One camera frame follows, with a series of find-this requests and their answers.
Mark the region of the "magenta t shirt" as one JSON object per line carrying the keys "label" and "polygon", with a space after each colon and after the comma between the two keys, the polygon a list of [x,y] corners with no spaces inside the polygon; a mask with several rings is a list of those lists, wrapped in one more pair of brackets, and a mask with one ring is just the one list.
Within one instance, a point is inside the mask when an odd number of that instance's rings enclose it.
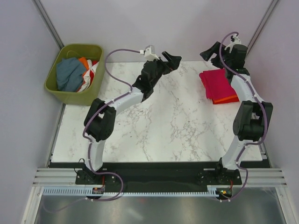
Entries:
{"label": "magenta t shirt", "polygon": [[205,87],[207,99],[220,99],[237,95],[225,76],[225,69],[203,71],[199,77]]}

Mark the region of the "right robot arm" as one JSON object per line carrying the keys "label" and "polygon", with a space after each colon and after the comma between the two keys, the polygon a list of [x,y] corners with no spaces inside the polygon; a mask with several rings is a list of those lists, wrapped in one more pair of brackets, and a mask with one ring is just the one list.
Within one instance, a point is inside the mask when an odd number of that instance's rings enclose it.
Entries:
{"label": "right robot arm", "polygon": [[231,178],[229,170],[241,167],[241,161],[250,146],[261,144],[268,132],[272,103],[265,102],[252,85],[250,74],[244,68],[247,47],[240,43],[225,47],[216,42],[200,53],[205,61],[211,61],[217,68],[224,68],[225,78],[236,92],[241,104],[233,122],[233,141],[219,163],[222,168],[214,171],[218,183]]}

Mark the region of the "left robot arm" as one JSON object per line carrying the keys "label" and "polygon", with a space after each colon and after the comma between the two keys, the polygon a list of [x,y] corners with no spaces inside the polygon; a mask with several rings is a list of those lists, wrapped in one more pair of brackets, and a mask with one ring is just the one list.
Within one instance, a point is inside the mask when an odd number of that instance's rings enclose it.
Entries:
{"label": "left robot arm", "polygon": [[109,101],[96,98],[84,120],[83,137],[89,140],[86,167],[89,169],[86,178],[91,183],[99,183],[103,173],[100,168],[103,166],[103,152],[106,140],[114,130],[116,116],[133,105],[147,100],[154,92],[154,87],[163,75],[167,75],[179,68],[181,56],[173,56],[168,52],[162,52],[165,57],[163,61],[149,45],[144,50],[135,50],[137,54],[143,55],[146,59],[140,75],[133,84],[122,81],[129,87],[129,90]]}

